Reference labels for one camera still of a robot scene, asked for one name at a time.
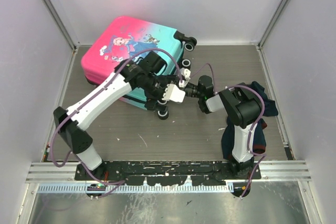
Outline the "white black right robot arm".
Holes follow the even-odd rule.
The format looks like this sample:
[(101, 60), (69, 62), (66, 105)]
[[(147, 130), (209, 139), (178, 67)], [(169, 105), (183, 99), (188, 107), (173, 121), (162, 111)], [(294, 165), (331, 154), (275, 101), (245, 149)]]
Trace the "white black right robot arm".
[(263, 121), (266, 106), (251, 84), (239, 83), (215, 93), (213, 80), (201, 76), (198, 84), (184, 88), (187, 97), (198, 98), (200, 110), (213, 113), (224, 109), (227, 127), (222, 136), (223, 158), (229, 161), (233, 177), (241, 179), (252, 170), (254, 157), (266, 152)]

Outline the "pink teal suitcase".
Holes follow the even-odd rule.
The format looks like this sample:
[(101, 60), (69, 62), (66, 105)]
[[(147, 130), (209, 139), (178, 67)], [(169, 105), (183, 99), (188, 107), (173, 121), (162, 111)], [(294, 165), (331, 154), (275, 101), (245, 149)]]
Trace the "pink teal suitcase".
[[(85, 53), (81, 66), (87, 81), (97, 87), (122, 61), (138, 62), (153, 51), (164, 60), (158, 76), (166, 76), (169, 84), (179, 87), (180, 69), (191, 68), (191, 62), (183, 57), (184, 52), (194, 50), (196, 44), (194, 37), (185, 36), (175, 28), (120, 16)], [(119, 100), (147, 110), (143, 89), (136, 88)]]

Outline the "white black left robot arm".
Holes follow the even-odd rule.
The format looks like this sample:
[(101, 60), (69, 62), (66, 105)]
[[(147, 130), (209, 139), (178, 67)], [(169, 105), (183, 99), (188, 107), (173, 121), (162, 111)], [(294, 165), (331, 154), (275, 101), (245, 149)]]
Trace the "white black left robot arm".
[(153, 51), (138, 62), (124, 60), (82, 100), (67, 109), (59, 106), (54, 110), (56, 129), (53, 135), (61, 136), (93, 180), (104, 176), (106, 165), (87, 128), (116, 100), (136, 88), (144, 90), (145, 108), (156, 111), (160, 119), (167, 119), (169, 112), (163, 96), (168, 83), (164, 76), (158, 76), (163, 65), (164, 60)]

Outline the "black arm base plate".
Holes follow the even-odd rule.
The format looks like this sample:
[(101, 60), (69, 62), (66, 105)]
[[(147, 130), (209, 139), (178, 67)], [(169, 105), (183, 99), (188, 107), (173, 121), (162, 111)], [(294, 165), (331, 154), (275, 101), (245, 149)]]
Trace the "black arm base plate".
[(92, 174), (108, 182), (125, 181), (126, 185), (161, 186), (183, 185), (191, 179), (192, 186), (225, 185), (226, 180), (248, 179), (249, 168), (234, 174), (231, 164), (225, 161), (113, 161), (104, 162)]

